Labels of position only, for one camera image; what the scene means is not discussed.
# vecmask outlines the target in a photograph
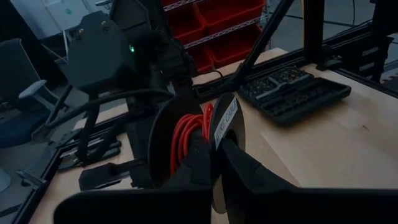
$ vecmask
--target red storage bin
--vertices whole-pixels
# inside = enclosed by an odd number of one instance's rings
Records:
[[[244,59],[260,34],[261,29],[257,25],[251,25],[211,40],[210,55],[215,67],[221,68]]]
[[[205,24],[196,5],[183,6],[167,13],[173,35],[181,44],[189,44],[205,36]]]
[[[187,49],[187,51],[195,61],[199,75],[213,70],[213,59],[207,45],[200,44]]]
[[[208,34],[261,16],[265,0],[208,0],[197,3]]]
[[[161,1],[162,1],[163,6],[168,6],[168,5],[174,4],[176,2],[179,2],[181,0],[161,0]]]

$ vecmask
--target floor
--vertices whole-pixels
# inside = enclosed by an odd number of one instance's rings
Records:
[[[270,1],[270,12],[275,9],[278,0]],[[370,4],[369,1],[359,0],[356,1],[356,19],[355,24],[360,24],[371,18],[373,14],[374,5]],[[298,49],[302,46],[302,35],[303,35],[303,21],[297,19],[301,15],[300,0],[295,0],[293,6],[287,13],[288,16],[284,18],[278,30],[275,32],[272,38],[272,47],[280,47],[282,49],[291,51]],[[347,24],[346,26],[338,26],[335,24],[325,24],[324,38],[331,37],[343,30],[349,28],[349,25],[353,22],[353,3],[349,0],[327,0],[325,7],[325,20],[330,22],[339,22]],[[388,62],[392,62],[398,59],[398,45],[392,44],[389,51]],[[390,71],[388,74],[396,73],[395,70]],[[62,88],[57,89],[55,92],[60,93]],[[79,106],[88,100],[86,94],[73,90],[67,99],[67,103],[72,106]],[[101,110],[112,108],[116,105],[124,103],[124,100],[115,101],[108,103],[101,107]],[[12,115],[18,113],[17,111],[3,111],[0,112],[0,123],[7,120]],[[60,126],[53,134],[52,139],[57,140],[63,133],[70,131],[76,121],[81,116],[78,116],[69,122],[66,122]],[[0,193],[0,211],[14,205],[18,205],[25,199],[29,189],[26,189],[20,185],[19,178],[15,175],[15,171],[18,169],[26,169],[34,161],[36,161],[45,147],[45,143],[29,143],[21,146],[12,147],[9,149],[0,150],[0,167],[8,173],[12,178],[11,186]],[[12,220],[13,214],[6,217],[0,218],[0,223],[9,223]]]

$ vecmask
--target white wall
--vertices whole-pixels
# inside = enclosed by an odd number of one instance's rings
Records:
[[[79,0],[11,0],[15,8],[39,39],[59,34],[61,29],[65,27],[71,28],[77,26],[80,19],[87,13],[99,10],[108,12],[104,7],[95,6],[95,3],[98,1],[99,0],[84,0],[87,6],[86,8]],[[63,11],[54,10],[52,11],[53,16],[51,16],[44,5],[53,5],[55,2],[70,3],[72,8],[75,7],[73,8],[74,14],[68,18],[62,14]]]

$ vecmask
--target spool label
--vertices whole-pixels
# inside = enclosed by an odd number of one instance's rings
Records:
[[[237,111],[238,111],[238,100],[236,99],[236,97],[234,97],[231,104],[229,104],[228,108],[223,114],[223,117],[218,123],[216,131],[214,133],[214,137],[216,140],[216,150],[218,149],[218,146],[220,145],[220,142],[224,137],[224,134],[228,129],[229,124],[231,124],[231,121],[234,118]]]

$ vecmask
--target chair armrest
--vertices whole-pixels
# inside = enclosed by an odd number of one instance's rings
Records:
[[[46,83],[47,80],[39,80],[35,83],[32,83],[28,88],[26,88],[26,90],[22,91],[22,93],[19,94],[19,99],[21,100],[35,95],[37,91],[41,89]]]

